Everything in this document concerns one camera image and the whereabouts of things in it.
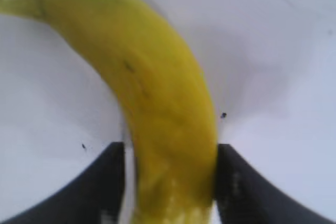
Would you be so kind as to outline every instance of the yellow banana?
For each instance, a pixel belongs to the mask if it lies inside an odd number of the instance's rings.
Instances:
[[[48,23],[114,91],[137,157],[133,224],[205,224],[217,129],[202,70],[178,33],[140,0],[0,0]]]

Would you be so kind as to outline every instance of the banana stem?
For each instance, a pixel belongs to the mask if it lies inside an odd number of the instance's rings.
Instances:
[[[0,0],[0,13],[44,21],[42,0]]]

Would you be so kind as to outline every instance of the white background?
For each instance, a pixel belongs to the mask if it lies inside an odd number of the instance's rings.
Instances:
[[[146,1],[204,68],[220,141],[336,220],[336,1]],[[1,16],[0,52],[1,220],[121,140],[122,116],[99,76],[48,26]]]

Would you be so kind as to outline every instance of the banana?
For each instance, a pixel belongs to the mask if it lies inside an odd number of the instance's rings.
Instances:
[[[217,159],[202,70],[141,0],[0,0],[0,13],[49,24],[115,93],[137,158],[133,224],[206,224]]]

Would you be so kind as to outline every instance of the black speck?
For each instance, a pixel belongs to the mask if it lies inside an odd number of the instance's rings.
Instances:
[[[135,73],[134,68],[127,61],[124,60],[123,62],[128,71],[130,71],[131,73]]]

